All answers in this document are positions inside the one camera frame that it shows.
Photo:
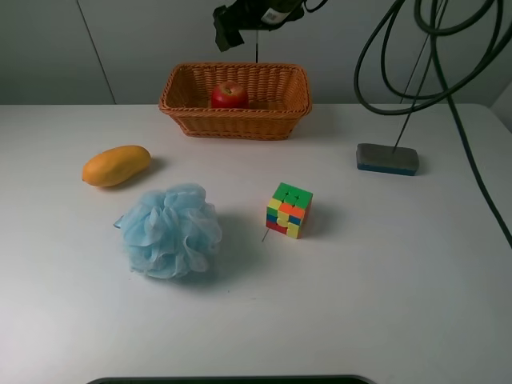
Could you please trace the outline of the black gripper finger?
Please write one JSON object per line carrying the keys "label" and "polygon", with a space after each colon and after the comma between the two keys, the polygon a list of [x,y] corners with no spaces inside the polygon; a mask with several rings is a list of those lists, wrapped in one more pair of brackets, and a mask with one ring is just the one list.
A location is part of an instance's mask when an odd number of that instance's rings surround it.
{"label": "black gripper finger", "polygon": [[220,51],[228,51],[244,43],[240,34],[240,23],[236,9],[217,7],[213,12],[216,31],[215,42]]}

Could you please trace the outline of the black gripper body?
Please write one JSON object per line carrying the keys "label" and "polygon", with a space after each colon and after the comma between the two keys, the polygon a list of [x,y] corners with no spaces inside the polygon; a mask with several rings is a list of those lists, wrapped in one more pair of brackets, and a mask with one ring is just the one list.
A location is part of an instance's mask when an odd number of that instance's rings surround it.
{"label": "black gripper body", "polygon": [[305,15],[301,0],[238,0],[235,21],[242,30],[273,30]]}

